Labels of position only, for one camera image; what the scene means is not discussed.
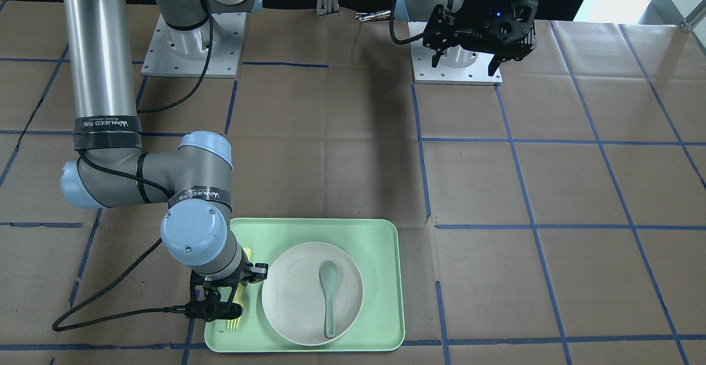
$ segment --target metal base plate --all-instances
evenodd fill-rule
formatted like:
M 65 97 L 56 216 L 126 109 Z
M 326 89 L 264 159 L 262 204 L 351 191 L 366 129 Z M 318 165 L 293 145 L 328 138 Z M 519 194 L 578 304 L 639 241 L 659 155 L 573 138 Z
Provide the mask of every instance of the metal base plate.
M 426 23 L 409 22 L 409 35 L 414 36 L 424 31 Z M 431 66 L 431 52 L 420 41 L 414 41 L 411 46 L 411 67 L 414 83 L 422 84 L 464 84 L 464 85 L 495 85 L 502 83 L 500 69 L 494 76 L 488 76 L 488 65 L 493 58 L 492 53 L 478 52 L 476 61 L 467 68 L 451 68 L 441 63 Z
M 240 64 L 240 51 L 245 36 L 245 13 L 217 13 L 213 15 L 221 40 L 215 41 L 206 76 L 209 78 L 235 78 Z M 169 45 L 169 26 L 159 16 L 149 43 L 149 50 L 142 66 L 144 76 L 198 77 L 204 71 L 203 59 L 190 60 L 179 56 Z

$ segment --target ceramic spoon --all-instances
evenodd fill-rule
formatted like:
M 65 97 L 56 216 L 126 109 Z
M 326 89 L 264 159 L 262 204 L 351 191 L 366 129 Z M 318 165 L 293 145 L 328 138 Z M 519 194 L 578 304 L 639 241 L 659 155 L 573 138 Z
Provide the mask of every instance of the ceramic spoon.
M 333 323 L 333 295 L 338 287 L 338 266 L 331 260 L 324 260 L 318 268 L 318 277 L 321 281 L 323 298 L 326 301 L 326 320 L 323 324 L 323 333 L 331 338 L 336 333 Z

